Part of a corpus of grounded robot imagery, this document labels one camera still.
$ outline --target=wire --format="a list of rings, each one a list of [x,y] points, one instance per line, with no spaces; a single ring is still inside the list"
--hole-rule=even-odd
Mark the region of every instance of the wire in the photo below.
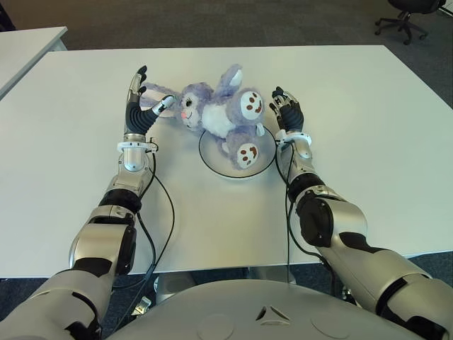
[[[159,149],[159,146],[156,143],[154,143],[154,142],[150,142],[150,143],[156,145],[157,149]],[[140,200],[143,198],[144,194],[147,193],[149,187],[153,183],[154,178],[156,177],[156,155],[154,153],[152,155],[153,155],[153,170],[150,169],[150,172],[152,172],[153,176],[151,177],[151,180],[149,181],[147,187],[143,190],[143,193],[139,196]],[[153,254],[153,261],[151,262],[150,266],[152,266],[153,263],[156,260],[156,247],[154,246],[153,239],[151,238],[151,235],[149,234],[148,229],[145,227],[145,225],[143,223],[142,216],[140,215],[140,212],[137,213],[137,219],[139,220],[140,226],[142,227],[144,234],[147,236],[147,239],[149,241],[149,245],[151,246],[151,251],[152,251],[152,254]],[[120,290],[120,289],[133,288],[133,287],[136,287],[137,285],[139,285],[142,281],[143,281],[143,279],[140,279],[140,280],[138,280],[136,282],[129,283],[127,285],[114,285],[114,286],[112,286],[112,289],[113,290]]]
[[[291,166],[291,163],[292,163],[292,161],[294,159],[294,147],[292,145],[292,142],[288,142],[288,144],[290,145],[290,147],[292,149],[291,160],[289,161],[289,166]],[[323,266],[327,269],[327,271],[330,273],[330,275],[331,275],[331,295],[332,296],[336,296],[336,292],[335,292],[336,275],[335,275],[335,272],[333,271],[331,265],[327,262],[327,260],[324,257],[322,257],[322,255],[319,255],[319,254],[314,253],[312,251],[305,250],[300,245],[300,243],[296,240],[296,237],[294,236],[294,234],[292,232],[291,214],[292,214],[292,210],[294,208],[294,203],[291,202],[291,204],[289,205],[289,210],[287,209],[288,190],[289,190],[289,168],[288,168],[287,177],[284,178],[284,176],[283,176],[283,174],[281,172],[281,169],[280,169],[280,167],[278,165],[278,158],[277,157],[275,157],[275,164],[277,165],[277,170],[278,170],[278,173],[280,174],[280,177],[282,177],[282,179],[283,179],[283,181],[285,182],[285,185],[286,185],[286,190],[285,190],[285,213],[286,213],[286,223],[287,223],[287,282],[289,282],[289,237],[288,237],[288,233],[289,233],[289,235],[291,236],[292,241],[294,242],[294,244],[296,244],[296,247],[300,251],[302,251],[303,253],[305,253],[307,255],[315,256],[323,264]]]
[[[137,213],[137,219],[139,220],[140,227],[142,227],[143,232],[147,236],[147,239],[149,241],[149,245],[151,246],[151,251],[153,253],[153,261],[151,264],[154,264],[154,262],[156,261],[156,247],[154,246],[153,239],[151,238],[148,229],[144,226],[142,216],[140,215],[140,211]]]
[[[286,185],[286,189],[285,189],[285,214],[286,214],[286,247],[287,247],[287,256],[286,256],[286,282],[289,283],[289,229],[291,227],[291,222],[289,222],[288,224],[288,221],[290,221],[291,219],[291,215],[289,215],[288,217],[288,209],[287,209],[287,206],[288,206],[288,190],[289,190],[289,186],[288,186],[288,183],[289,183],[289,168],[291,167],[291,164],[292,164],[292,160],[294,159],[294,147],[291,145],[291,149],[292,149],[292,153],[291,153],[291,159],[289,161],[289,166],[288,166],[288,173],[286,175],[286,181],[285,181],[285,185]]]
[[[173,230],[174,230],[174,227],[175,227],[175,208],[174,208],[174,205],[173,205],[173,201],[171,200],[171,197],[168,194],[168,191],[165,188],[165,186],[162,184],[162,182],[156,176],[156,172],[155,171],[153,172],[153,178],[155,178],[159,182],[159,184],[161,185],[161,187],[165,191],[165,194],[167,195],[168,201],[170,202],[170,205],[171,205],[171,218],[172,218],[172,221],[171,221],[170,232],[168,233],[167,240],[166,240],[166,242],[164,244],[164,247],[162,248],[162,251],[161,251],[159,257],[157,258],[157,261],[150,265],[150,267],[148,268],[147,272],[145,273],[143,279],[140,281],[142,283],[142,285],[140,286],[139,290],[137,291],[137,294],[135,295],[134,299],[132,300],[130,306],[127,308],[126,312],[124,313],[124,315],[122,316],[120,321],[116,324],[116,326],[115,326],[115,328],[113,330],[113,333],[118,330],[118,328],[122,325],[122,323],[124,322],[125,318],[130,313],[132,308],[134,308],[135,305],[137,304],[137,299],[140,296],[140,294],[142,293],[143,288],[145,287],[145,285],[148,283],[149,279],[151,278],[151,275],[154,272],[154,269],[156,269],[157,265],[159,264],[159,262],[160,262],[160,260],[162,258],[162,255],[164,254],[165,249],[166,249],[168,243],[170,242],[170,238],[171,238],[171,235],[173,234]]]
[[[151,180],[149,181],[147,187],[143,190],[142,194],[139,196],[140,200],[143,198],[144,194],[147,193],[149,187],[153,183],[154,177],[156,177],[156,154],[152,153],[152,155],[153,155],[153,169],[152,170],[149,169],[149,170],[153,174],[153,176],[151,177]]]

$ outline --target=plush toy ear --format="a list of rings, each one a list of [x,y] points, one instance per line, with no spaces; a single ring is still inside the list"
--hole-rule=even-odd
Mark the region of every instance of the plush toy ear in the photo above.
[[[242,84],[242,66],[234,64],[221,77],[214,96],[233,96]]]
[[[151,108],[159,102],[160,98],[171,94],[176,97],[176,103],[174,103],[171,108],[165,110],[165,113],[172,113],[174,115],[179,114],[179,100],[181,98],[181,93],[154,83],[144,83],[143,86],[147,88],[147,91],[157,92],[159,95],[151,96],[151,92],[143,93],[143,95],[140,97],[140,106],[142,107],[142,109]]]

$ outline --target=white desk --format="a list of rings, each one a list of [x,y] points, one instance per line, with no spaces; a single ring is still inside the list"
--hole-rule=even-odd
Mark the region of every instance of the white desk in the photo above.
[[[61,36],[66,27],[0,33],[0,99],[47,51],[66,50]]]
[[[385,47],[51,52],[0,102],[0,277],[68,266],[74,235],[116,174],[126,90],[140,66],[151,81],[182,89],[215,86],[235,62],[243,85],[256,85],[267,102],[276,85],[299,99],[314,165],[362,208],[370,244],[405,255],[453,248],[453,111]],[[285,263],[285,187],[274,164],[231,181],[203,165],[198,138],[184,127],[159,118],[151,134],[176,208],[158,271]],[[157,183],[142,210],[159,252],[171,216]],[[137,229],[133,272],[142,272],[150,251]],[[292,248],[292,263],[312,261]]]

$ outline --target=chair base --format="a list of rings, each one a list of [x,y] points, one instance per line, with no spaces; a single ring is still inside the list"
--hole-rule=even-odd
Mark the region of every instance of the chair base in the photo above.
[[[425,39],[428,36],[428,32],[426,30],[423,30],[421,27],[410,23],[409,18],[411,17],[411,14],[409,12],[401,12],[398,15],[397,19],[392,19],[392,18],[380,18],[378,21],[376,21],[375,25],[379,26],[379,28],[374,32],[375,35],[381,34],[381,30],[387,29],[387,28],[392,28],[392,27],[398,27],[398,32],[401,32],[404,30],[406,32],[408,38],[404,40],[404,45],[409,45],[412,42],[412,32],[411,28],[422,33],[419,38],[420,40]],[[388,24],[381,26],[381,22],[386,22]]]

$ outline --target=purple plush bunny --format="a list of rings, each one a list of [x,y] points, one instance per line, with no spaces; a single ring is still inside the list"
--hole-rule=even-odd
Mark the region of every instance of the purple plush bunny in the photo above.
[[[238,169],[252,166],[259,150],[256,138],[264,134],[264,100],[256,89],[242,89],[240,65],[231,66],[213,90],[206,83],[186,86],[182,93],[156,84],[146,83],[147,89],[180,98],[173,105],[176,118],[192,131],[207,130],[218,137],[219,151]],[[142,105],[152,101],[142,97]]]

